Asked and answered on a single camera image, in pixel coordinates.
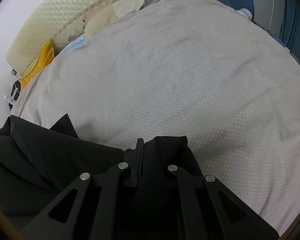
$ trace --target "metal rivet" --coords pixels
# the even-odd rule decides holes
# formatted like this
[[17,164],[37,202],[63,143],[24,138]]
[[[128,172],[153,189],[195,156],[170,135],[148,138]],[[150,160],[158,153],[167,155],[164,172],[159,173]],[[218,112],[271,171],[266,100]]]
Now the metal rivet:
[[214,182],[216,180],[216,177],[213,175],[207,175],[206,176],[206,181],[207,182]]
[[178,167],[176,165],[169,165],[168,166],[169,171],[176,171],[177,169],[178,169]]
[[90,174],[87,172],[84,172],[80,175],[80,179],[82,179],[82,180],[87,180],[89,178],[90,178]]
[[119,169],[124,170],[124,169],[126,169],[126,168],[129,167],[129,164],[127,164],[127,163],[119,163],[118,167],[119,167]]

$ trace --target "bottle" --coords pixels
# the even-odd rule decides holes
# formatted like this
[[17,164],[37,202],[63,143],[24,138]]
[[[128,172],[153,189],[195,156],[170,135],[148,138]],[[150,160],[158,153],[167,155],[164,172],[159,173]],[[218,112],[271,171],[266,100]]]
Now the bottle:
[[15,101],[12,97],[10,97],[10,96],[3,95],[3,98],[4,98],[4,100],[6,100],[7,102],[9,102],[9,104],[14,105],[14,104],[16,103],[16,101]]

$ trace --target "pillow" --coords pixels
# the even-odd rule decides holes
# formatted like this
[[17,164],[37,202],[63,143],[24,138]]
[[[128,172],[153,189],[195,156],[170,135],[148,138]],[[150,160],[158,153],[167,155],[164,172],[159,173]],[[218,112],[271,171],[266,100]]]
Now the pillow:
[[31,67],[31,70],[22,78],[19,78],[21,84],[20,92],[45,66],[49,65],[54,59],[54,49],[51,40],[48,40],[43,46],[38,59]]
[[79,48],[81,46],[82,42],[84,42],[84,41],[85,41],[85,38],[84,38],[84,36],[82,34],[78,38],[76,38],[74,41],[71,41],[67,46],[65,46],[63,48],[63,50],[60,51],[60,53],[63,52],[63,51],[77,49],[77,48]]
[[113,4],[100,4],[86,15],[84,36],[85,38],[90,38],[109,24],[117,21],[120,17],[139,11],[159,1],[160,0],[119,0]]

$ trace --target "yellow cloth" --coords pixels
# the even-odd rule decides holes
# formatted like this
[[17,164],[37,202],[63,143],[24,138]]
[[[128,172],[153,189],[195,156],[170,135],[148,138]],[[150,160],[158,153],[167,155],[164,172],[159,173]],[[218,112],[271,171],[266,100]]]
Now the yellow cloth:
[[22,78],[19,78],[22,91],[26,85],[42,70],[45,66],[49,65],[54,59],[54,49],[51,40],[48,40],[43,46],[38,59],[34,62],[31,67],[31,70]]

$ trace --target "gray blanket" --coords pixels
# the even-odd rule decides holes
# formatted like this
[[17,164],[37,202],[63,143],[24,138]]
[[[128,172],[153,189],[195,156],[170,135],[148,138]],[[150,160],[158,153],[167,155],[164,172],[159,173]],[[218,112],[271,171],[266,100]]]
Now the gray blanket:
[[214,0],[161,0],[57,56],[12,114],[120,148],[186,135],[216,175],[280,234],[300,212],[300,66]]

